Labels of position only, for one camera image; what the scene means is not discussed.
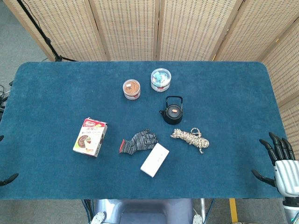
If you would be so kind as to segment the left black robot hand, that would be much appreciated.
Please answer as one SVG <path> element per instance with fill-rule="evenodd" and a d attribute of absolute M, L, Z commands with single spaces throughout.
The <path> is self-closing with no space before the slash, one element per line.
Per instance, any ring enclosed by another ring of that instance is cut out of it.
<path fill-rule="evenodd" d="M 18 177 L 18 173 L 14 173 L 12 174 L 10 177 L 8 177 L 7 179 L 1 180 L 0 181 L 0 186 L 5 186 L 7 184 L 10 184 L 11 182 L 13 182 L 17 177 Z"/>

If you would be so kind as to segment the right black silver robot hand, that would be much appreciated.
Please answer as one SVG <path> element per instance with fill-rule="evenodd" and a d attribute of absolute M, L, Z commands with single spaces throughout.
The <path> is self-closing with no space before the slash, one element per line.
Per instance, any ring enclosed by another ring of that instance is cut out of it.
<path fill-rule="evenodd" d="M 258 180 L 275 187 L 282 196 L 298 198 L 299 161 L 295 158 L 294 150 L 287 139 L 280 138 L 272 132 L 269 132 L 269 136 L 273 146 L 263 139 L 259 142 L 268 152 L 274 169 L 274 178 L 265 177 L 254 169 L 251 172 Z"/>

